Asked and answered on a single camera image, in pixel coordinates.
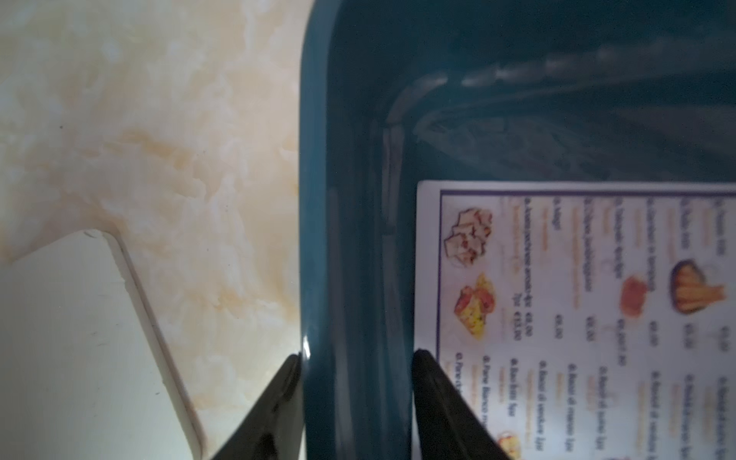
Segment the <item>new dim sum menu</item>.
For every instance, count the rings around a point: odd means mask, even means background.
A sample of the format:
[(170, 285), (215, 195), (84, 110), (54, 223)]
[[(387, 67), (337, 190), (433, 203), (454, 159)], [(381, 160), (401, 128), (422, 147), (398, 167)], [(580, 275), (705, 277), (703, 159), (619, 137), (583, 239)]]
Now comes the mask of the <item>new dim sum menu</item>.
[(414, 318), (511, 458), (734, 458), (733, 184), (423, 181)]

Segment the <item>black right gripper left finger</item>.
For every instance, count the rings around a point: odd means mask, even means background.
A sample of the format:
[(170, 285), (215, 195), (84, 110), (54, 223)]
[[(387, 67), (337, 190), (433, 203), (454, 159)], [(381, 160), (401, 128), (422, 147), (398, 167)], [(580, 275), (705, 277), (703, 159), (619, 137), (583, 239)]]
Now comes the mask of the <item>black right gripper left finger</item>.
[(286, 358), (215, 460), (297, 460), (304, 432), (302, 358)]

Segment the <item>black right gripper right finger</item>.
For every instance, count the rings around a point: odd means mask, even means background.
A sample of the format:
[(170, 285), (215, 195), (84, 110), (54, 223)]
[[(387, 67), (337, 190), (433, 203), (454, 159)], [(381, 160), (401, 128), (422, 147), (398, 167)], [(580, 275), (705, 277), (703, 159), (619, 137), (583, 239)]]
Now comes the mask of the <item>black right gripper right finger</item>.
[(413, 355), (412, 384), (421, 458), (509, 460), (427, 350)]

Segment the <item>teal plastic bin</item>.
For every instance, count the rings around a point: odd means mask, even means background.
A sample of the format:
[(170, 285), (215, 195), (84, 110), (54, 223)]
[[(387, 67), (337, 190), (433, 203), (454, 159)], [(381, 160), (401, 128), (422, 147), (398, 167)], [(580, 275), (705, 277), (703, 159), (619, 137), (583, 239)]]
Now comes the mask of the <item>teal plastic bin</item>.
[(731, 1), (317, 1), (302, 50), (306, 456), (410, 455), (423, 180), (735, 178)]

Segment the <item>clear acrylic menu holder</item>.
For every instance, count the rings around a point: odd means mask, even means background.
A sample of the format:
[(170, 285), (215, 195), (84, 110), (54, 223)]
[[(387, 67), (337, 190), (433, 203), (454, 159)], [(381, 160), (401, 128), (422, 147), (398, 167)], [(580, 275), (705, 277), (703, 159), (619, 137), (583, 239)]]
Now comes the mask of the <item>clear acrylic menu holder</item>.
[(5, 459), (197, 459), (201, 446), (118, 241), (67, 235), (1, 270)]

